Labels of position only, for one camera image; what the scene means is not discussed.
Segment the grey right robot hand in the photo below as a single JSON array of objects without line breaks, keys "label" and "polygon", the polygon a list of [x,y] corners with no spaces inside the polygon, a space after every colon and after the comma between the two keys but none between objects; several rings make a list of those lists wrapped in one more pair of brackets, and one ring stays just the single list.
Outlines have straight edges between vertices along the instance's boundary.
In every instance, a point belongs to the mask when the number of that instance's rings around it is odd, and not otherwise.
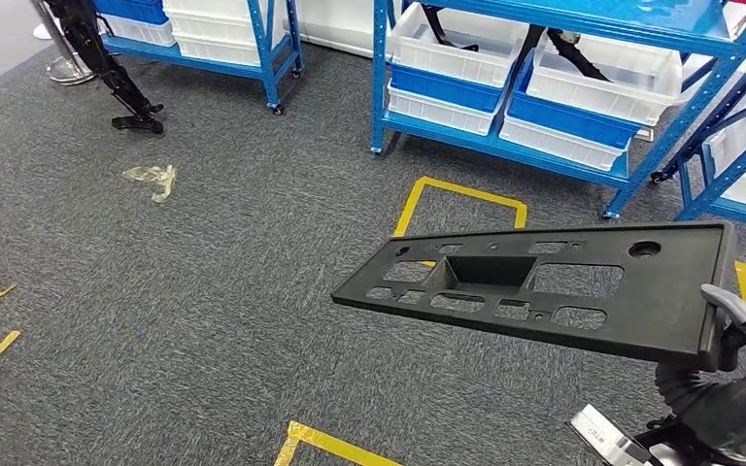
[{"label": "grey right robot hand", "polygon": [[[746,351],[746,302],[713,284],[704,284],[700,290],[708,303],[729,316],[720,344],[719,370],[733,371],[739,354]],[[681,418],[708,447],[724,456],[746,457],[746,359],[743,377],[703,389]]]}]

